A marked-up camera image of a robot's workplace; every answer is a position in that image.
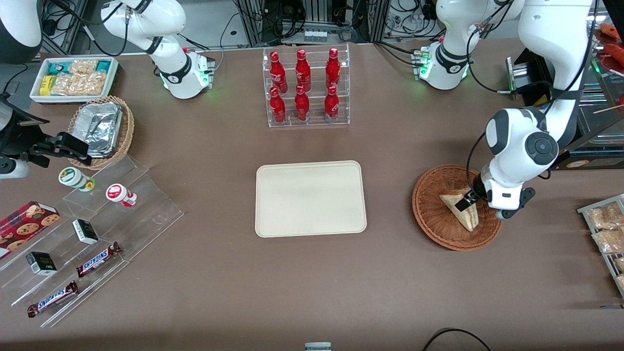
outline red cookie package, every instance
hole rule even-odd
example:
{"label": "red cookie package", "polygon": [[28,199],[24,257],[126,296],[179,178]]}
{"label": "red cookie package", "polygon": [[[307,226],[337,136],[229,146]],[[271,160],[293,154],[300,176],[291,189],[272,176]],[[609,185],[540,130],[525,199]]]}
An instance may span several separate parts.
{"label": "red cookie package", "polygon": [[30,201],[0,220],[0,259],[60,218],[55,208]]}

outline brown wicker basket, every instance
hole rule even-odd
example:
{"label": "brown wicker basket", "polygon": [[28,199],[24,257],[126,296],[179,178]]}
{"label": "brown wicker basket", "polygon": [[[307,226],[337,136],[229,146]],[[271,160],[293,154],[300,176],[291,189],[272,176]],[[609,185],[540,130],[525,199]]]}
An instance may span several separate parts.
{"label": "brown wicker basket", "polygon": [[[134,132],[134,116],[132,115],[132,111],[128,108],[128,105],[118,97],[115,96],[107,96],[100,99],[96,99],[93,101],[87,102],[87,104],[103,104],[105,102],[114,102],[119,104],[124,109],[124,115],[122,116],[122,124],[119,127],[119,136],[117,137],[117,150],[113,156],[107,159],[92,159],[91,166],[86,166],[81,164],[80,162],[69,159],[72,165],[76,167],[92,169],[93,171],[98,171],[107,164],[112,163],[113,161],[120,159],[128,153],[128,149],[130,149],[130,144],[132,143],[132,133]],[[67,131],[69,133],[74,129],[74,123],[76,122],[76,117],[78,116],[78,111],[74,114],[74,118],[72,118],[69,123],[69,127]]]}
{"label": "brown wicker basket", "polygon": [[[477,174],[476,171],[470,170],[472,180]],[[480,249],[494,240],[502,225],[496,218],[496,211],[484,201],[477,202],[479,225],[472,232],[459,223],[439,195],[445,190],[466,187],[468,187],[466,168],[447,164],[425,172],[412,193],[412,210],[421,229],[431,240],[451,250]]]}

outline brown table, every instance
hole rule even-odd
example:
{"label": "brown table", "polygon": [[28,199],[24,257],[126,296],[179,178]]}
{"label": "brown table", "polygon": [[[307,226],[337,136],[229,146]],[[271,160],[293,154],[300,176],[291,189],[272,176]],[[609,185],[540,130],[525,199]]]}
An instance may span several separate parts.
{"label": "brown table", "polygon": [[[624,192],[622,171],[556,172],[537,197],[475,252],[453,252],[417,226],[410,195],[431,167],[463,164],[501,107],[519,107],[471,78],[453,91],[415,82],[372,45],[351,45],[352,123],[276,131],[266,125],[261,50],[228,51],[215,87],[176,100],[147,56],[122,56],[115,94],[136,118],[130,154],[187,214],[51,329],[0,304],[8,350],[420,350],[443,327],[494,350],[621,350],[618,292],[575,209]],[[486,40],[476,74],[504,86],[516,39]],[[31,112],[64,130],[76,106]],[[176,140],[165,144],[163,139]],[[485,143],[475,168],[491,158]],[[262,239],[254,231],[255,173],[264,164],[356,160],[368,228],[361,234]],[[55,204],[66,160],[0,183],[0,215],[28,200]],[[445,335],[430,350],[480,350]]]}

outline coca-cola bottle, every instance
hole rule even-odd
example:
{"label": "coca-cola bottle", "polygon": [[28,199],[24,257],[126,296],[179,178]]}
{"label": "coca-cola bottle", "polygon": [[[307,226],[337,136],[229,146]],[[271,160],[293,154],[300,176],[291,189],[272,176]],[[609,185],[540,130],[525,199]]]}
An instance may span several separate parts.
{"label": "coca-cola bottle", "polygon": [[328,89],[330,86],[337,86],[340,83],[340,62],[338,61],[338,49],[335,47],[329,49],[329,60],[325,66],[325,74],[325,85]]}
{"label": "coca-cola bottle", "polygon": [[303,85],[297,86],[297,96],[295,96],[295,106],[297,107],[297,118],[301,122],[306,122],[310,117],[310,99],[306,95]]}
{"label": "coca-cola bottle", "polygon": [[304,49],[297,50],[297,84],[301,84],[306,92],[312,89],[312,78],[310,73],[310,64],[306,59],[306,51]]}
{"label": "coca-cola bottle", "polygon": [[327,96],[325,97],[325,120],[328,123],[334,123],[338,120],[338,104],[340,100],[336,95],[336,86],[327,88]]}
{"label": "coca-cola bottle", "polygon": [[286,94],[288,83],[286,83],[286,70],[280,62],[280,55],[275,51],[271,51],[269,57],[271,58],[271,80],[273,85],[280,90],[280,94]]}
{"label": "coca-cola bottle", "polygon": [[277,87],[271,87],[269,92],[271,94],[271,100],[269,101],[269,104],[271,105],[271,112],[273,113],[275,123],[286,123],[286,105],[284,104],[284,100],[280,96],[280,91],[277,89]]}

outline acrylic bottle rack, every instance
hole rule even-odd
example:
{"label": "acrylic bottle rack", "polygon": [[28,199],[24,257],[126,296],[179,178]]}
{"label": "acrylic bottle rack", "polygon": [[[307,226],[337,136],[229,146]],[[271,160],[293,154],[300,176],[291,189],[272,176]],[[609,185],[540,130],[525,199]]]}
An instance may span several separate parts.
{"label": "acrylic bottle rack", "polygon": [[[325,97],[327,96],[327,87],[325,85],[325,66],[329,59],[329,49],[335,47],[338,49],[338,61],[340,61],[340,82],[337,86],[336,95],[340,100],[338,105],[338,119],[334,123],[325,121]],[[347,125],[351,121],[349,95],[350,76],[349,76],[349,46],[305,46],[306,58],[310,64],[312,89],[307,92],[310,99],[310,118],[306,122],[301,122],[296,116],[295,109],[295,89],[297,86],[297,78],[295,74],[295,66],[297,65],[297,49],[298,47],[272,47],[264,49],[262,60],[262,73],[265,83],[265,99],[266,99],[266,115],[269,127],[323,127]],[[281,95],[286,104],[286,123],[277,124],[271,112],[269,103],[271,96],[269,89],[273,86],[271,81],[271,60],[269,53],[276,51],[280,55],[280,62],[286,70],[286,82],[288,83],[288,91]]]}
{"label": "acrylic bottle rack", "polygon": [[[146,246],[167,230],[183,213],[171,198],[162,192],[147,175],[147,168],[130,156],[98,171],[95,189],[70,192],[54,207],[61,219],[50,229],[35,236],[17,251],[0,261],[0,282],[4,298],[24,311],[24,322],[52,327],[109,281]],[[106,188],[113,183],[125,185],[137,194],[137,204],[124,207],[108,201]],[[88,220],[99,237],[95,245],[78,240],[72,222]],[[122,252],[114,255],[96,270],[78,278],[76,267],[117,241]],[[50,276],[35,275],[26,261],[30,251],[47,252],[57,268]],[[75,280],[80,293],[45,309],[30,319],[27,308],[63,289]]]}

